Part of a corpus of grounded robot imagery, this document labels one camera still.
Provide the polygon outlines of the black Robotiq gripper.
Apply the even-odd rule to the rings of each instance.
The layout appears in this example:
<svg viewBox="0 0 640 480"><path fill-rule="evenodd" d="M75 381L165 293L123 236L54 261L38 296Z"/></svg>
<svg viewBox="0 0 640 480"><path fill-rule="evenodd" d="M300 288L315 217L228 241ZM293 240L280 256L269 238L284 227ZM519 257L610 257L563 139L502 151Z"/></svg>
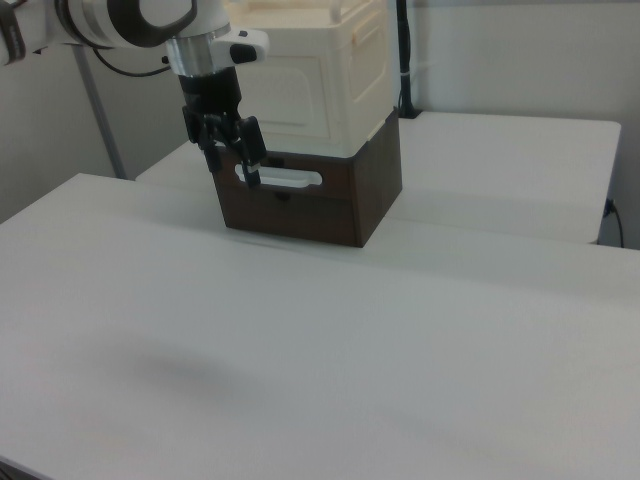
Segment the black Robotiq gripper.
<svg viewBox="0 0 640 480"><path fill-rule="evenodd" d="M216 128L206 116L213 115L229 123L223 143L239 158L247 186L259 186L259 169L267 150L258 120L254 116L240 118L238 113L241 91L236 69L224 68L210 75L179 76L178 79L185 100L182 113L188 138L203 153L209 172L221 170Z"/></svg>

